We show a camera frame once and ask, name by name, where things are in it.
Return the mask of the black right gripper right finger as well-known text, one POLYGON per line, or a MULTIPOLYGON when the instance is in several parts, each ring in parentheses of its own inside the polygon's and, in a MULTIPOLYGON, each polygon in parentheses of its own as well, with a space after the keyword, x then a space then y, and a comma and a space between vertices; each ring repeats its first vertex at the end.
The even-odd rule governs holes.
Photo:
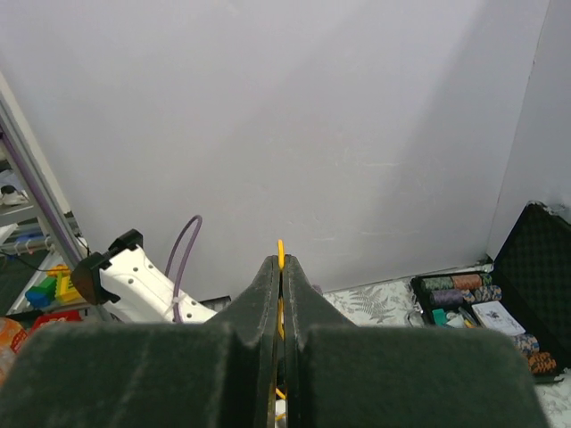
POLYGON ((284 258, 286 421, 291 427, 545 427, 523 357, 503 334, 365 327, 284 258))

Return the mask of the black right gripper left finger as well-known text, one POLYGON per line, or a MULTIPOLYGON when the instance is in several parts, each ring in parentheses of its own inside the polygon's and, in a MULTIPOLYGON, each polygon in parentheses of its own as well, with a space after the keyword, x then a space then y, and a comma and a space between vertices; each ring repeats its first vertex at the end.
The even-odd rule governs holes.
POLYGON ((270 427, 277 258, 193 324, 56 323, 26 342, 1 389, 4 427, 270 427))

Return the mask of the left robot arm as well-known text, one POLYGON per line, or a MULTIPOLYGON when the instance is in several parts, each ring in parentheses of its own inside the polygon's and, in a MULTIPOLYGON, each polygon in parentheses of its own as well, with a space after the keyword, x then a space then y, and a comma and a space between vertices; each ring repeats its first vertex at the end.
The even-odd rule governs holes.
POLYGON ((105 253, 93 252, 73 269, 71 282, 81 297, 125 323, 202 324, 215 315, 183 291, 149 260, 135 229, 117 238, 105 253))

